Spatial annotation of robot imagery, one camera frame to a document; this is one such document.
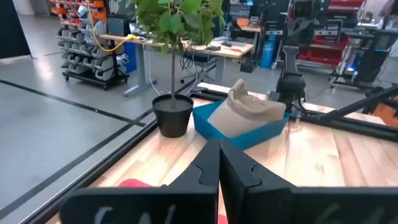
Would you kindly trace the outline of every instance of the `beige cloth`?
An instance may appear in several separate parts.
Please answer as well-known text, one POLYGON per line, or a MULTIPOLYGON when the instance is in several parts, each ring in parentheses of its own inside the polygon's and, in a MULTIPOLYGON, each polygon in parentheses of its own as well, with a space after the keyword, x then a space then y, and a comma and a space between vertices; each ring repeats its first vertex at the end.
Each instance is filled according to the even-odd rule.
POLYGON ((211 114, 208 122, 229 138, 250 132, 261 126, 283 119, 286 105, 260 100, 249 95, 239 79, 230 89, 227 99, 211 114))

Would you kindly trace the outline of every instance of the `box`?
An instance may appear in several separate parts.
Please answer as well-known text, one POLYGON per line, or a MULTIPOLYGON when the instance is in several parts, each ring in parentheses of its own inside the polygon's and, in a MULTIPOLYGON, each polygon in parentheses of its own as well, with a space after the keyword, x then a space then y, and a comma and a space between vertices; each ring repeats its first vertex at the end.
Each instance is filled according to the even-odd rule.
POLYGON ((283 131, 286 122, 289 120, 289 114, 285 113, 284 118, 280 121, 268 123, 248 133, 241 134, 235 138, 228 138, 214 128, 207 119, 222 104, 223 101, 217 101, 209 105, 198 106, 193 109, 193 120, 195 122, 195 130, 205 139, 228 139, 235 146, 242 150, 249 149, 257 144, 267 141, 278 136, 283 131))

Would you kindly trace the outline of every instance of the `plant stem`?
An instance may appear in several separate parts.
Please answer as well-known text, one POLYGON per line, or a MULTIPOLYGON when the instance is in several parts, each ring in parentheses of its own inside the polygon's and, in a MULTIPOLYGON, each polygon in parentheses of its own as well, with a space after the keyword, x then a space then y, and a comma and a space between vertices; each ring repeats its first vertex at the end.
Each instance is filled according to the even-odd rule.
POLYGON ((171 108, 175 108, 175 51, 172 49, 172 101, 171 108))

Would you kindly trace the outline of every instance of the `desk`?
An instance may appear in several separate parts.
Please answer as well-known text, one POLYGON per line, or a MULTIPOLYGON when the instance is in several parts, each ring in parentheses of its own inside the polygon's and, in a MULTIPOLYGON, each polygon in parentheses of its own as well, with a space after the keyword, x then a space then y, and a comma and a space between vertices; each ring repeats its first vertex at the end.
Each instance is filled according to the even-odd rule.
POLYGON ((241 30, 246 31, 246 32, 253 32, 254 33, 254 39, 253 39, 253 49, 252 49, 252 54, 256 53, 257 50, 257 44, 259 43, 259 34, 261 33, 261 28, 260 27, 249 27, 249 26, 241 26, 241 30))
MULTIPOLYGON (((198 86, 228 92, 229 88, 200 83, 198 86)), ((266 99, 266 95, 249 94, 266 99)), ((210 103, 194 98, 194 106, 210 103)), ((310 110, 333 108, 304 104, 310 110)), ((352 113, 348 117, 383 124, 374 116, 352 113)), ((206 144, 195 131, 191 117, 186 135, 165 138, 159 129, 151 132, 91 187, 118 186, 138 179, 153 186, 170 184, 206 144)), ((398 186, 398 144, 304 122, 290 121, 282 134, 245 151, 277 175, 297 186, 398 186)), ((220 191, 219 213, 225 215, 220 191)), ((57 223, 55 217, 51 224, 57 223)))
MULTIPOLYGON (((115 35, 109 35, 109 34, 103 34, 100 35, 101 38, 108 39, 108 40, 115 40, 118 42, 121 42, 125 39, 125 37, 119 37, 115 35)), ((142 90, 145 90, 146 88, 150 87, 150 83, 147 82, 146 76, 145 76, 145 61, 144 61, 144 46, 152 46, 152 47, 161 47, 163 44, 160 43, 153 43, 152 40, 130 40, 130 42, 133 42, 136 45, 136 58, 137 58, 137 71, 138 71, 138 85, 126 90, 123 95, 124 96, 132 96, 137 93, 139 93, 142 90)), ((223 80, 223 73, 224 73, 224 67, 225 67, 225 59, 226 58, 235 58, 239 59, 241 58, 244 54, 248 53, 250 50, 253 49, 253 45, 251 44, 245 44, 242 47, 236 47, 234 46, 234 49, 239 49, 241 52, 235 52, 232 50, 229 50, 228 47, 222 46, 221 43, 223 41, 212 41, 210 44, 215 45, 215 46, 221 46, 220 51, 210 51, 206 50, 206 46, 194 46, 191 47, 192 51, 198 52, 198 53, 203 53, 203 54, 210 54, 210 55, 215 55, 217 56, 217 62, 216 62, 216 77, 215 77, 215 83, 220 84, 223 80)))

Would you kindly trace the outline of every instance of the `blue cylinder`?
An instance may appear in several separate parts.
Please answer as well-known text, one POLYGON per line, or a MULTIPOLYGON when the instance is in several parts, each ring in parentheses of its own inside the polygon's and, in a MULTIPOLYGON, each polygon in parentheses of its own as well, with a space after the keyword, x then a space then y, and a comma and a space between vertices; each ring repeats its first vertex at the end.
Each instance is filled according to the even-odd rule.
POLYGON ((262 48, 262 56, 260 67, 261 68, 271 68, 272 58, 274 57, 274 42, 266 42, 262 48))

